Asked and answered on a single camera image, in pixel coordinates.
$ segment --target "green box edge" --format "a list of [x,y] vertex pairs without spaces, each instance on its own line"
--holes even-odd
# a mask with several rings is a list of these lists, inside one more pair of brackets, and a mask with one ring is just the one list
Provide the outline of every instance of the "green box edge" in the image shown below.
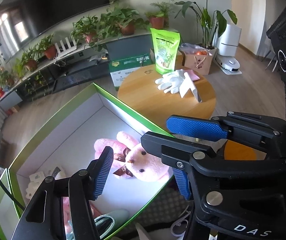
[[[149,130],[152,130],[153,132],[167,135],[170,137],[173,137],[171,134],[163,130],[161,127],[157,126],[156,124],[152,123],[150,120],[148,120],[146,117],[139,114],[137,111],[120,101],[118,98],[104,90],[99,85],[92,83],[86,88],[84,88],[81,92],[79,92],[75,97],[73,97],[69,102],[67,102],[63,107],[61,107],[36,133],[35,135],[30,139],[30,141],[25,145],[25,147],[21,150],[21,152],[16,156],[12,164],[10,165],[8,171],[6,172],[6,176],[8,177],[9,181],[9,188],[13,196],[23,205],[23,197],[21,194],[21,190],[19,189],[19,183],[17,181],[16,173],[20,166],[27,160],[29,155],[35,150],[35,148],[43,141],[49,133],[57,126],[59,125],[62,120],[64,120],[71,112],[73,112],[77,107],[79,107],[83,102],[85,102],[88,98],[90,98],[92,95],[94,95],[96,92],[100,93],[102,96],[104,96],[106,99],[114,103],[116,106],[118,106],[120,109],[124,110],[126,113],[134,117],[137,121],[139,121],[141,124],[143,124],[145,127],[147,127]],[[30,151],[30,154],[27,156],[22,156],[21,153],[25,153],[27,151]],[[125,228],[129,223],[131,223],[158,195],[158,193],[167,185],[167,183],[150,199],[150,201],[145,204],[133,217],[131,217],[123,226],[121,226],[118,230],[116,230],[113,234],[106,237],[104,240],[108,240],[112,236],[116,235],[118,232],[120,232],[123,228]],[[13,202],[15,211],[17,213],[17,216],[21,218],[23,212],[17,205]],[[0,230],[4,236],[4,239],[1,238],[1,240],[6,240],[5,235],[2,231],[2,228],[0,226]]]

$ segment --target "small white card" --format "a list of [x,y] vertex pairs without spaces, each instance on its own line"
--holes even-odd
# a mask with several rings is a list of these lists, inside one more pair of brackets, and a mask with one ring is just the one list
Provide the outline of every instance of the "small white card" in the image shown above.
[[192,79],[190,79],[190,76],[187,72],[184,73],[184,81],[180,86],[180,95],[181,98],[183,98],[185,96],[185,94],[187,93],[188,90],[191,90],[195,99],[197,100],[197,102],[202,102],[201,98],[199,97],[198,93],[197,93],[197,89],[194,85],[194,82],[192,81]]
[[43,171],[34,173],[30,175],[30,181],[32,182],[39,182],[42,183],[42,181],[45,179]]

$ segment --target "blue gripper pad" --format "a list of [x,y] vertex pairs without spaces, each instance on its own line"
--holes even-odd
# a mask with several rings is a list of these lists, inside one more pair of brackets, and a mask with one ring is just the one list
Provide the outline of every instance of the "blue gripper pad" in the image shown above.
[[188,200],[190,198],[190,187],[186,172],[176,168],[172,169],[176,180],[176,184],[178,186],[181,195],[185,198],[185,200]]
[[105,147],[104,151],[108,151],[108,154],[104,160],[104,163],[99,171],[99,174],[97,175],[97,177],[95,178],[95,189],[94,189],[94,196],[95,199],[98,198],[99,195],[102,194],[106,180],[107,180],[107,176],[110,172],[111,166],[112,166],[112,162],[114,160],[114,153],[112,148],[110,147]]
[[227,131],[224,131],[217,121],[171,116],[167,119],[166,126],[171,133],[207,141],[216,142],[219,139],[227,139]]

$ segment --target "tv stand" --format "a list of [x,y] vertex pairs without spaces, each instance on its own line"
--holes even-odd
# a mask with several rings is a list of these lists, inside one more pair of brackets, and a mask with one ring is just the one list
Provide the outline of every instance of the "tv stand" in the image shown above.
[[[125,58],[127,54],[138,55],[136,53],[143,50],[144,53],[149,53],[153,46],[151,32],[142,29],[136,30],[133,35],[121,36],[120,38],[110,37],[98,43],[106,44],[108,60],[89,63],[90,61],[87,61],[89,58],[102,52],[95,51],[87,43],[78,44],[76,50],[58,60],[45,59],[39,62],[37,70],[28,72],[0,98],[0,107],[7,111],[22,101],[32,101],[107,76],[109,74],[109,60],[119,60]],[[38,85],[31,93],[29,86],[35,84],[37,76],[44,77],[46,82],[44,82],[44,86]]]

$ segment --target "round wooden table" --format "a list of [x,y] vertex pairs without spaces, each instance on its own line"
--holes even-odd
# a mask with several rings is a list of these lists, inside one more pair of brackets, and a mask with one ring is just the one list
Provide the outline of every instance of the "round wooden table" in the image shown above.
[[202,99],[198,103],[191,91],[181,98],[179,93],[158,90],[155,80],[162,75],[155,65],[141,67],[126,77],[119,88],[118,98],[154,124],[168,131],[166,120],[172,115],[209,119],[215,108],[215,91],[202,75],[194,84]]

